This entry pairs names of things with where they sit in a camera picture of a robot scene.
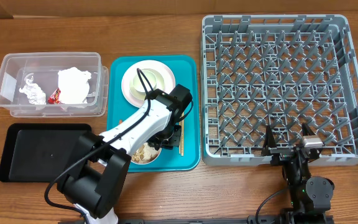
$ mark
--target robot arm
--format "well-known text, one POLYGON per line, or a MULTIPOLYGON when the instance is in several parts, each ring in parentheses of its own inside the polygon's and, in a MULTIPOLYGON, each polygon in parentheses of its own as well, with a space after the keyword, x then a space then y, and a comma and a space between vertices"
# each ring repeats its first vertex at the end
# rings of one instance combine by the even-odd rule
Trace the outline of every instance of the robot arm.
MULTIPOLYGON (((103 136, 103 141, 108 142, 110 139, 116 137, 117 134, 127 129, 130 125, 139 120, 139 118, 146 112, 146 109, 147 101, 145 101, 136 113, 122 122, 119 126, 101 133, 100 136, 103 136)), ((172 112, 163 103, 157 100, 152 100, 149 115, 121 139, 113 142, 111 146, 116 149, 124 149, 128 155, 132 156, 143 143, 147 142, 152 136, 163 131, 167 127, 170 123, 171 114, 172 112)))
POLYGON ((266 127, 262 155, 272 156, 272 166, 283 167, 283 178, 289 186, 292 202, 292 208, 282 209, 274 223, 332 224, 332 218, 327 217, 325 212, 331 209, 334 183, 324 177, 312 176, 308 166, 310 159, 320 157, 323 142, 305 123, 302 124, 302 132, 300 145, 279 148, 274 141, 272 129, 270 126, 266 127))
POLYGON ((170 142, 167 139, 172 138, 177 132, 180 133, 181 130, 176 123, 184 119, 181 115, 192 102, 190 91, 181 85, 177 85, 170 94, 156 89, 151 91, 147 98, 150 99, 150 111, 140 122, 139 118, 147 112, 148 100, 119 126, 99 136, 85 133, 77 141, 67 167, 80 161, 90 152, 97 151, 89 160, 102 161, 106 166, 102 174, 83 160, 57 182, 58 191, 63 193, 69 202, 86 210, 93 218, 105 217, 118 201, 131 163, 131 155, 145 142, 165 147, 170 142), (128 130, 128 127, 137 122, 137 126, 128 130), (121 138, 99 151, 100 146, 116 136, 121 138))

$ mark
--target dish rack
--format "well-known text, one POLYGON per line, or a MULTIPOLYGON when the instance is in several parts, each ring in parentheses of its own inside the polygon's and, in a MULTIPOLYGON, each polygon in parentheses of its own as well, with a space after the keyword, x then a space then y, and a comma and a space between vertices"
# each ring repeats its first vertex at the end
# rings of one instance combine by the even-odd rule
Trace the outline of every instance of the dish rack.
POLYGON ((344 16, 206 16, 201 59, 206 164, 268 164, 266 126, 292 147, 302 123, 324 142, 311 165, 358 164, 358 64, 344 16))

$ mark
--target plastic container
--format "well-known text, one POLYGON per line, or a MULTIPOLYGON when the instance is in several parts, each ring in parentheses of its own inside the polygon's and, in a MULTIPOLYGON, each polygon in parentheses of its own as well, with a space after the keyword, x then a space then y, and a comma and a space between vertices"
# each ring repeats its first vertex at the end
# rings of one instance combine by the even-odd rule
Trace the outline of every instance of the plastic container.
POLYGON ((206 16, 201 33, 206 164, 268 164, 266 125, 292 147, 302 123, 324 142, 310 165, 358 164, 358 65, 344 16, 206 16))
POLYGON ((102 67, 98 53, 49 52, 8 54, 0 69, 0 107, 11 111, 13 117, 79 117, 102 116, 108 96, 108 69, 102 67), (32 105, 27 96, 19 92, 25 79, 32 74, 48 98, 58 88, 58 72, 71 67, 89 71, 91 79, 87 103, 79 105, 32 105))

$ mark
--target teal tray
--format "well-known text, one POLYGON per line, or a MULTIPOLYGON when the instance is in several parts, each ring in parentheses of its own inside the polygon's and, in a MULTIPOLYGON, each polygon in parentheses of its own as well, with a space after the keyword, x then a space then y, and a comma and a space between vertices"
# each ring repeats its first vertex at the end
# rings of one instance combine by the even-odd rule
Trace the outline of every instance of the teal tray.
POLYGON ((138 108, 132 106, 124 98, 121 91, 121 80, 125 71, 136 62, 156 60, 167 65, 173 72, 176 84, 181 84, 190 90, 194 107, 185 118, 185 148, 184 156, 179 154, 179 148, 163 149, 161 154, 146 165, 131 162, 129 172, 156 172, 194 169, 200 161, 200 121, 198 113, 198 85, 195 61, 186 55, 135 56, 120 57, 115 60, 110 69, 110 87, 107 112, 107 130, 119 124, 119 120, 127 119, 138 108))

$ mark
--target red wrapper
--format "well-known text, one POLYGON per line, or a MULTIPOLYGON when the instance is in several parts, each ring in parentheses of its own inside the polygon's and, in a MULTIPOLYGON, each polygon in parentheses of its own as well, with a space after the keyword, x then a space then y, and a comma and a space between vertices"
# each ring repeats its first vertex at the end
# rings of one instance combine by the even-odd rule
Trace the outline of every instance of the red wrapper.
POLYGON ((48 103, 49 104, 59 104, 60 103, 59 96, 60 96, 60 90, 59 90, 59 88, 57 88, 57 90, 55 90, 54 93, 52 93, 52 95, 50 95, 50 97, 48 99, 48 103))

